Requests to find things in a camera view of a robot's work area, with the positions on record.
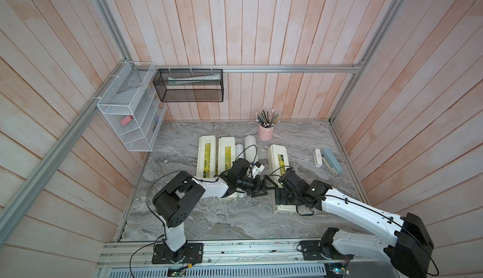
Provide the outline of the cream dispenser lid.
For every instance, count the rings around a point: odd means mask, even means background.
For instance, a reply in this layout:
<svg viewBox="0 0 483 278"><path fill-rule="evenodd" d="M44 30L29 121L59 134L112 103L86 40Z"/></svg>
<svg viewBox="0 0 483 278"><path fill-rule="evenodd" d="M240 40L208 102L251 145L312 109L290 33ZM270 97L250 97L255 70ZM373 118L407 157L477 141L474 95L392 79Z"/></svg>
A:
<svg viewBox="0 0 483 278"><path fill-rule="evenodd" d="M278 179L286 172L289 165L288 151L285 146L281 145L271 145L269 147L269 177L277 184L277 188L283 188L282 184L279 183ZM275 205L275 190L271 198L274 212L275 213L295 213L296 207L294 206L284 206L278 208Z"/></svg>

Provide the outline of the thick plastic wrap roll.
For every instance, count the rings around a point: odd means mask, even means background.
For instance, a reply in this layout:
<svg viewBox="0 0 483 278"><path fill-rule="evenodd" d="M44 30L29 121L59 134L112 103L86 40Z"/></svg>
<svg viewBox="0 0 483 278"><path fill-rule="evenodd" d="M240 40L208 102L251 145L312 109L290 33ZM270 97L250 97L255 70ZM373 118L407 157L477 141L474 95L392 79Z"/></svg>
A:
<svg viewBox="0 0 483 278"><path fill-rule="evenodd" d="M256 138L253 135L246 136L244 139L244 147L244 159L251 164L256 163L259 160Z"/></svg>

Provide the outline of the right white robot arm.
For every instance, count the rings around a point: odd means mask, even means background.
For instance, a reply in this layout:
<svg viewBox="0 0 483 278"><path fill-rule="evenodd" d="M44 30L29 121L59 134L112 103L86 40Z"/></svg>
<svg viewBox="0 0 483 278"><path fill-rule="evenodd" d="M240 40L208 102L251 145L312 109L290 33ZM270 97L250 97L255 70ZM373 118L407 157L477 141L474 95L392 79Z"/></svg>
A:
<svg viewBox="0 0 483 278"><path fill-rule="evenodd" d="M318 241L300 242L305 260L360 256L387 262L406 277L430 275L434 243L419 216L379 210L319 180L308 184L289 166L275 173L288 203L337 215L368 231L364 235L329 227Z"/></svg>

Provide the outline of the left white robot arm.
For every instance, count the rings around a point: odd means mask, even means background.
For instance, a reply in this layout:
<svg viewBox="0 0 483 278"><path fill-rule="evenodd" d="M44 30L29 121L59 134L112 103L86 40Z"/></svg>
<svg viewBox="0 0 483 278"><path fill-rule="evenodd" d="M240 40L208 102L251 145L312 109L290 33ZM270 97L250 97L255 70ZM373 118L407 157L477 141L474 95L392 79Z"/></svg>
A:
<svg viewBox="0 0 483 278"><path fill-rule="evenodd" d="M252 164L238 158L232 166L212 179L198 179L186 171L178 171L152 199L153 207L164 224L164 247L178 256L187 244L184 221L198 202L205 198L228 197L236 191L251 197L266 196L277 184L267 175L249 177Z"/></svg>

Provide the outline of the thin plastic wrap roll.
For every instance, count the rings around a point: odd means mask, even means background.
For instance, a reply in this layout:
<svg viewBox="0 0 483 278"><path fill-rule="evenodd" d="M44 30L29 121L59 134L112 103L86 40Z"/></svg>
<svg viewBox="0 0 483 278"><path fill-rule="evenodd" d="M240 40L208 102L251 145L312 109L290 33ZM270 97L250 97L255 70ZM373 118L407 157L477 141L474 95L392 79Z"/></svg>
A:
<svg viewBox="0 0 483 278"><path fill-rule="evenodd" d="M242 144L235 145L235 160L245 158L245 147Z"/></svg>

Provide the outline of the cream dispenser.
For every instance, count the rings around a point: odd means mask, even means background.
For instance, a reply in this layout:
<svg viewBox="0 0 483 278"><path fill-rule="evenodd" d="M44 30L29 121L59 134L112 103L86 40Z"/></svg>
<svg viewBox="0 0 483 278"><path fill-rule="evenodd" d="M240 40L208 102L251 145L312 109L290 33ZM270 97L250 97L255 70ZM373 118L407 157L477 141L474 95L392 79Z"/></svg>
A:
<svg viewBox="0 0 483 278"><path fill-rule="evenodd" d="M235 138L222 137L218 141L218 174L230 170L235 161Z"/></svg>
<svg viewBox="0 0 483 278"><path fill-rule="evenodd" d="M214 135L199 138L196 177L211 179L216 175L216 137Z"/></svg>

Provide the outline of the pink pencil cup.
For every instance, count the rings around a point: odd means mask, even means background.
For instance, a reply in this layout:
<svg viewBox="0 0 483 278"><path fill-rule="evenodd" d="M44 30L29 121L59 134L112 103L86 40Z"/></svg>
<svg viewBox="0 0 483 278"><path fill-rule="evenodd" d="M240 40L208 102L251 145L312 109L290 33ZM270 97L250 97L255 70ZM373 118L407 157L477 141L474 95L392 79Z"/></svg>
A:
<svg viewBox="0 0 483 278"><path fill-rule="evenodd" d="M259 126L258 137L261 141L269 141L272 139L275 127Z"/></svg>

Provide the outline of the small white case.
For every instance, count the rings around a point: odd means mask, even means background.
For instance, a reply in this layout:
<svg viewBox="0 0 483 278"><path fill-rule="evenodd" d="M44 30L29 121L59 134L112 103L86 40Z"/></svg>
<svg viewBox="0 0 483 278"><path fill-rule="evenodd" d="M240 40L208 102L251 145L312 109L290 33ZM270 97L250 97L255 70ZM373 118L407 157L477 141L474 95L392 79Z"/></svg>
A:
<svg viewBox="0 0 483 278"><path fill-rule="evenodd" d="M313 152L313 156L315 167L320 168L323 165L323 156L321 150L319 148L316 148Z"/></svg>

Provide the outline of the far left cream dispenser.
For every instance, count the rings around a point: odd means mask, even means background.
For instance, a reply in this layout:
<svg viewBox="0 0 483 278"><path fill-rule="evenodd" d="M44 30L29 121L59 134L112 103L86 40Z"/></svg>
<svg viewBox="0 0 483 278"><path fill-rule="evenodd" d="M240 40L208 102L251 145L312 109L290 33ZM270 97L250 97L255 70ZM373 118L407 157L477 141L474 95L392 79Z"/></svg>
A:
<svg viewBox="0 0 483 278"><path fill-rule="evenodd" d="M216 175L216 137L214 135L199 138L196 177L211 179Z"/></svg>

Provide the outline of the blue stapler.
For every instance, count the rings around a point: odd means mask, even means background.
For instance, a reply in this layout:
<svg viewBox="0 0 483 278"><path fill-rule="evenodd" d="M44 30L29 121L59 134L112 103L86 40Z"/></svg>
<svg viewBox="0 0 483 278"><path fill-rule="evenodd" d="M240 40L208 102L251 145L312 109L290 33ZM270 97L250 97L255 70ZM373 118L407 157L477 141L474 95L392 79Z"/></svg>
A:
<svg viewBox="0 0 483 278"><path fill-rule="evenodd" d="M324 165L328 167L333 175L337 176L343 173L342 165L337 161L337 158L329 148L323 149L322 159Z"/></svg>

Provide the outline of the bundle of pencils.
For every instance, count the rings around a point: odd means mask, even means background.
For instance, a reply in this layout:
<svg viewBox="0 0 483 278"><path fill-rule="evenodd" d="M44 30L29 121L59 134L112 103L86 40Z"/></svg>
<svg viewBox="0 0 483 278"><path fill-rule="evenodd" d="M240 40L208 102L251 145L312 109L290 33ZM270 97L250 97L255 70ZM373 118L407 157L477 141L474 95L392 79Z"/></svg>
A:
<svg viewBox="0 0 483 278"><path fill-rule="evenodd" d="M279 123L280 113L275 109L260 109L255 113L256 122L263 128L272 128Z"/></svg>

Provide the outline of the pink eraser block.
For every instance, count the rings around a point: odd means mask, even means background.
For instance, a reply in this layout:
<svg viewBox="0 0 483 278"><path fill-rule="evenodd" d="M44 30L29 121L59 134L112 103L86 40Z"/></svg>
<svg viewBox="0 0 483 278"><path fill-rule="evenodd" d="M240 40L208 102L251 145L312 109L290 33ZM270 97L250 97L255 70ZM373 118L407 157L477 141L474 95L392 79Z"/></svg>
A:
<svg viewBox="0 0 483 278"><path fill-rule="evenodd" d="M129 122L131 122L133 120L133 116L132 115L128 115L126 117L124 117L122 120L121 120L121 124L123 126L126 126Z"/></svg>

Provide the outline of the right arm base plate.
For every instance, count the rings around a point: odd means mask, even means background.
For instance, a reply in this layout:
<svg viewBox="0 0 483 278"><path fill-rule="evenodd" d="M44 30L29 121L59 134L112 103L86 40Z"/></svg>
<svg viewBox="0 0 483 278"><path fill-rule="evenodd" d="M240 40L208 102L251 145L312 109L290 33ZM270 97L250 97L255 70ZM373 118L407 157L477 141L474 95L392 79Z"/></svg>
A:
<svg viewBox="0 0 483 278"><path fill-rule="evenodd" d="M303 240L297 246L305 261L310 260L343 260L350 261L354 255L344 255L337 251L332 244L321 240Z"/></svg>

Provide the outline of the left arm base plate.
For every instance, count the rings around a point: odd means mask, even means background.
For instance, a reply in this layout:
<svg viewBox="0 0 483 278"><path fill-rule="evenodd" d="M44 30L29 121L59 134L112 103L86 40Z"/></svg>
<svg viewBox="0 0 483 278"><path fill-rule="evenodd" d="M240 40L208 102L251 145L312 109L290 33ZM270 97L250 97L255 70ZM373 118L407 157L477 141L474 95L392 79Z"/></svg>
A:
<svg viewBox="0 0 483 278"><path fill-rule="evenodd" d="M204 244L186 243L178 251L172 251L167 244L154 246L152 264L200 264L203 261Z"/></svg>

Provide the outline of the aluminium front rail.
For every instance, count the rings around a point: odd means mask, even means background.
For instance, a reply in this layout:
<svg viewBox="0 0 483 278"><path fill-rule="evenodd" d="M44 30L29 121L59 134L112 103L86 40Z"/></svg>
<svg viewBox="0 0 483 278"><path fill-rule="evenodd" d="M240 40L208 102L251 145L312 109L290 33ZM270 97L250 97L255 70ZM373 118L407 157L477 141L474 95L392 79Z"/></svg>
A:
<svg viewBox="0 0 483 278"><path fill-rule="evenodd" d="M377 236L344 232L335 237L332 246L336 252L330 257L324 253L319 239L265 239L265 240L205 240L202 248L189 241L180 261L172 260L150 242L108 243L101 251L97 269L127 269L135 272L143 267L181 268L186 265L218 269L222 266L249 265L306 265L382 262L390 264L384 252L388 246Z"/></svg>

